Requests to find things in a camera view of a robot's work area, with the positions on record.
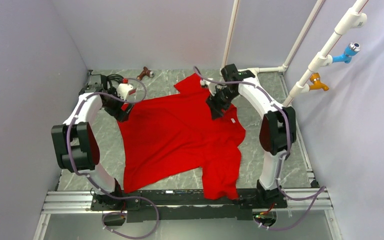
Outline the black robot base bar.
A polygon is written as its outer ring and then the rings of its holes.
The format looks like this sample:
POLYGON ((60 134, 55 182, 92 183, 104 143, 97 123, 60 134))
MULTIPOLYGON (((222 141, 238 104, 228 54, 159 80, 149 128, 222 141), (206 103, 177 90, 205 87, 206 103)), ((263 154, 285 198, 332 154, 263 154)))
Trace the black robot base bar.
POLYGON ((94 195, 94 212, 123 211, 127 223, 155 220, 236 219, 248 221, 255 215, 287 208, 280 193, 265 194, 256 188, 237 189, 238 198, 206 199, 201 189, 138 190, 123 193, 123 200, 94 195))

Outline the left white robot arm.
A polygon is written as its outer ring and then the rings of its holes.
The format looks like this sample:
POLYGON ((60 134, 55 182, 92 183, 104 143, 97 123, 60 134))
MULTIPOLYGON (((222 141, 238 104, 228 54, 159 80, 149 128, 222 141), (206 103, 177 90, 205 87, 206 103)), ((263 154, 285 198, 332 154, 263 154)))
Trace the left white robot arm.
POLYGON ((51 128, 58 166, 91 181, 95 197, 111 210, 119 209, 124 196, 119 182, 100 163, 100 149, 91 124, 104 109, 118 122, 128 120, 134 104, 127 102, 135 88, 119 74, 91 74, 78 94, 78 102, 62 124, 51 128))

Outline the red t-shirt garment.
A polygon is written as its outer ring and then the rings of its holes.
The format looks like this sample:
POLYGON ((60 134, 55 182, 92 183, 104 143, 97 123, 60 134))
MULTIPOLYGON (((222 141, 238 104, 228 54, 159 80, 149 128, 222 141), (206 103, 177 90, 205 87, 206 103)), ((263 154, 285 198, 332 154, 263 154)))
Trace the red t-shirt garment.
POLYGON ((192 74, 175 85, 177 94, 136 104, 119 123, 125 152, 123 189, 130 193, 170 176, 202 169, 204 197, 238 198, 237 180, 246 136, 237 108, 212 119, 209 91, 192 74))

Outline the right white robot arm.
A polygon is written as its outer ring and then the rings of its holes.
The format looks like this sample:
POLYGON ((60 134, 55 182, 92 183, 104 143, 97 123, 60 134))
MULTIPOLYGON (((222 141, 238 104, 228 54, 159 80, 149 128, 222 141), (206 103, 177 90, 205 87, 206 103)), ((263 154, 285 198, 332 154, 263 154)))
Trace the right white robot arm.
POLYGON ((239 70, 235 64, 221 69, 222 81, 201 76, 200 85, 209 90, 206 100, 211 118, 221 118, 237 96, 244 97, 261 117, 259 142, 264 151, 263 168, 256 184, 256 203, 269 207, 280 197, 279 176, 296 136, 296 112, 285 107, 263 89, 257 73, 239 70))

